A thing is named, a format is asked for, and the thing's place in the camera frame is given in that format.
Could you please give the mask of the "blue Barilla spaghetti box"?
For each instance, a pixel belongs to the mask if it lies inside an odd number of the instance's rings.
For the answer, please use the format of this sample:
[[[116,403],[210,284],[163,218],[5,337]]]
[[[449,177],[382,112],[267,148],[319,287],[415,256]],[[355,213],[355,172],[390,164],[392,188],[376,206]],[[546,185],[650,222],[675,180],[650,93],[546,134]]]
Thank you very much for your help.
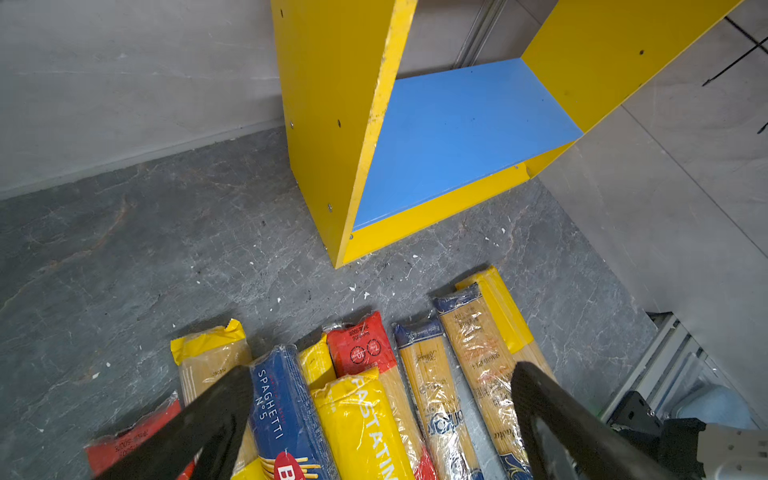
[[[293,345],[278,345],[249,365],[250,426],[267,479],[338,479]]]

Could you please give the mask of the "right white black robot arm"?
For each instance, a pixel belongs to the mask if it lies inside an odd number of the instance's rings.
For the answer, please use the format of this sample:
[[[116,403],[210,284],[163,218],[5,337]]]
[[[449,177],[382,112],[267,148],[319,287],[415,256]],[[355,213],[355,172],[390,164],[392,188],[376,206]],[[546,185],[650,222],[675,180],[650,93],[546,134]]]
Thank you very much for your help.
[[[767,432],[707,424],[696,418],[660,420],[642,395],[627,392],[607,425],[680,479],[765,479]]]

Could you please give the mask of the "yellow label spaghetti bag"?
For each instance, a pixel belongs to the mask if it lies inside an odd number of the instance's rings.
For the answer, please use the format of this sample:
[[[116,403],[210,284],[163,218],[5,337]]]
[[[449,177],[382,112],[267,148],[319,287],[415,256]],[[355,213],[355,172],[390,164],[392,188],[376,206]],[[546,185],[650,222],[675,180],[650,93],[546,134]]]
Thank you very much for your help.
[[[252,361],[244,328],[236,319],[226,326],[172,340],[170,350],[179,367],[185,407],[234,367]],[[252,427],[247,423],[232,479],[265,478]]]

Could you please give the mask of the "yellow pink blue wooden shelf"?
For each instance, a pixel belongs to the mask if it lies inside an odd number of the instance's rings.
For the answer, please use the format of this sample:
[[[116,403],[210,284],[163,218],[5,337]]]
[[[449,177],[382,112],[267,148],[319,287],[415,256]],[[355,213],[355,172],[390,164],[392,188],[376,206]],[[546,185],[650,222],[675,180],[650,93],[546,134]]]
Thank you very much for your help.
[[[414,2],[273,2],[290,166],[331,263],[534,178],[733,8],[560,1],[519,58],[400,78]]]

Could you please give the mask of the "thin red spaghetti bag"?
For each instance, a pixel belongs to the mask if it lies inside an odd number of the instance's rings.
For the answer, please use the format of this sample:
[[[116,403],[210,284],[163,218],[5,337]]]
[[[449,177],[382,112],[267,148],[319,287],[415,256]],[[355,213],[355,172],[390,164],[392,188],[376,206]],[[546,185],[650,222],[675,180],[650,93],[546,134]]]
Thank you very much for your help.
[[[353,326],[331,330],[327,345],[338,377],[378,369],[414,477],[437,479],[381,314],[374,311]]]

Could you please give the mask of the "yellow Pastatime spaghetti bag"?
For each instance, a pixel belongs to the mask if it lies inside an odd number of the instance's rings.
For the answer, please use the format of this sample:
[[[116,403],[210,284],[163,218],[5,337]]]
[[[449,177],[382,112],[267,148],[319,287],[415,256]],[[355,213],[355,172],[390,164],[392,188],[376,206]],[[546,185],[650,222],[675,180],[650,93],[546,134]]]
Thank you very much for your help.
[[[299,354],[310,395],[342,479],[412,479],[376,367],[338,377],[327,334]]]

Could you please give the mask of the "dark blue end spaghetti bag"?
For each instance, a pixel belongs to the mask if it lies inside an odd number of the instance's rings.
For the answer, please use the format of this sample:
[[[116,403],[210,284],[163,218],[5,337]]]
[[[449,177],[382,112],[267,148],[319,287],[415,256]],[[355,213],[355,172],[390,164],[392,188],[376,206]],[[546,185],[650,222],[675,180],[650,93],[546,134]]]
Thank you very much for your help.
[[[473,283],[433,301],[484,425],[509,479],[533,474],[511,394],[516,361]]]

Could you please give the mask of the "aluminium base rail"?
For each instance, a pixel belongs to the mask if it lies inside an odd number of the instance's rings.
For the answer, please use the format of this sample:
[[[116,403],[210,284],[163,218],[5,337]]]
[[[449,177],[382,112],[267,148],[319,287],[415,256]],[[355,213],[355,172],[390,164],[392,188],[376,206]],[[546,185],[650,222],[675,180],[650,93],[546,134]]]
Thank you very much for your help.
[[[723,383],[714,361],[675,314],[655,313],[650,318],[657,334],[602,411],[603,421],[609,420],[629,391],[638,392],[651,412],[665,419],[687,395]]]

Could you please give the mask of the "blue trim spaghetti bag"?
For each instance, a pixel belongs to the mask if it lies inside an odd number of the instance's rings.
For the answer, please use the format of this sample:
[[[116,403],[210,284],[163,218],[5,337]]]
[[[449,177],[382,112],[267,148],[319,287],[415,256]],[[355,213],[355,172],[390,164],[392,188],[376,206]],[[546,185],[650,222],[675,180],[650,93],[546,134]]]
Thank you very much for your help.
[[[394,336],[440,479],[481,479],[440,321],[396,324]]]

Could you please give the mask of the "yellow end spaghetti bag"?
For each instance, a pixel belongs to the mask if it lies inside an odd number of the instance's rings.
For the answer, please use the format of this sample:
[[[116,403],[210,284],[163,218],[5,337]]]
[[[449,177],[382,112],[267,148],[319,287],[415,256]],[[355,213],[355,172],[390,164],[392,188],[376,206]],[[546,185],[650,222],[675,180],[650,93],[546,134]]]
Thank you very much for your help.
[[[456,283],[455,288],[461,290],[472,284],[479,286],[491,316],[513,358],[516,361],[534,363],[552,380],[557,381],[498,269],[490,266],[474,273]]]

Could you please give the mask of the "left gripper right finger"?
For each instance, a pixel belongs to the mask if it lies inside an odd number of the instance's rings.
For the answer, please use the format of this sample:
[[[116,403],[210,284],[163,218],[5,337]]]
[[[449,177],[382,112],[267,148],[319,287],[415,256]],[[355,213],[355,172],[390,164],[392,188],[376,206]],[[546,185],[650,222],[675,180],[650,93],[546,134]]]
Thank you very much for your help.
[[[511,396],[535,479],[672,479],[674,475],[600,422],[537,365],[519,362]]]

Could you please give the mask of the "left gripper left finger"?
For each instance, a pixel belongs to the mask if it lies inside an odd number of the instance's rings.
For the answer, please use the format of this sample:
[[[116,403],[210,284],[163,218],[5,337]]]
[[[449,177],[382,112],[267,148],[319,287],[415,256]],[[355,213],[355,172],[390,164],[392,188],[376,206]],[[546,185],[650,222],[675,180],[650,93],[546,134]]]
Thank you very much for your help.
[[[253,402],[249,368],[236,366],[101,479],[176,479],[196,461],[194,479],[229,479]]]

